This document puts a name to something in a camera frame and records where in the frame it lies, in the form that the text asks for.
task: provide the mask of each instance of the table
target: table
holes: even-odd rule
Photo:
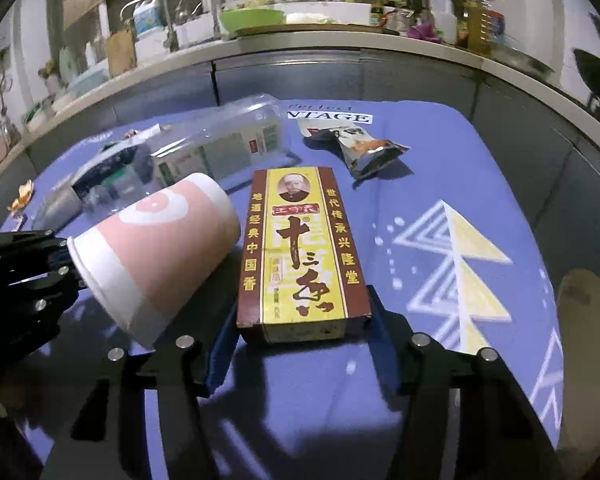
[[[505,359],[554,444],[562,413],[562,348],[552,286],[531,229],[506,180],[465,118],[428,102],[289,100],[291,112],[372,115],[376,138],[411,146],[375,178],[354,182],[337,153],[309,149],[296,120],[283,132],[302,166],[331,166],[349,216],[365,280],[388,310],[447,348],[488,343]],[[44,193],[129,128],[76,144],[36,180],[31,215]],[[249,189],[231,194],[244,226]],[[89,227],[80,216],[59,235]],[[61,333],[32,354],[42,404],[26,435],[44,460],[62,424],[74,420],[98,365],[128,341],[88,291],[61,320]],[[364,340],[248,348],[240,340],[224,385],[200,399],[202,422],[224,478],[384,478],[407,406],[381,391]],[[152,475],[166,478],[155,392],[147,391]]]

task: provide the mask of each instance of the pink and white paper cup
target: pink and white paper cup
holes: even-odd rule
[[[239,237],[229,197],[194,173],[69,238],[67,246],[116,324],[151,348]]]

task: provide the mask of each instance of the countertop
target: countertop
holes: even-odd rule
[[[229,41],[213,41],[171,54],[165,54],[162,57],[152,60],[151,64],[139,66],[104,83],[77,98],[71,105],[59,114],[56,114],[35,132],[26,136],[21,145],[18,145],[0,163],[0,173],[27,146],[48,134],[62,122],[85,108],[138,83],[198,63],[211,62],[243,54],[298,48],[369,48],[391,50],[441,59],[458,63],[474,70],[481,70],[506,81],[542,101],[546,106],[553,109],[557,114],[581,130],[600,149],[600,122],[584,110],[580,104],[558,89],[500,62],[451,46],[398,36],[341,31],[281,32],[237,38],[236,40]]]

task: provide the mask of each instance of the screw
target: screw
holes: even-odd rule
[[[416,346],[426,346],[431,343],[431,338],[422,332],[416,332],[411,336],[411,342]]]
[[[107,357],[110,361],[120,361],[125,356],[125,351],[122,348],[112,348],[107,353]]]
[[[181,335],[176,339],[176,346],[178,348],[189,348],[196,340],[193,339],[190,335]]]
[[[485,361],[495,361],[498,358],[498,353],[493,348],[483,348],[480,350],[480,357]]]

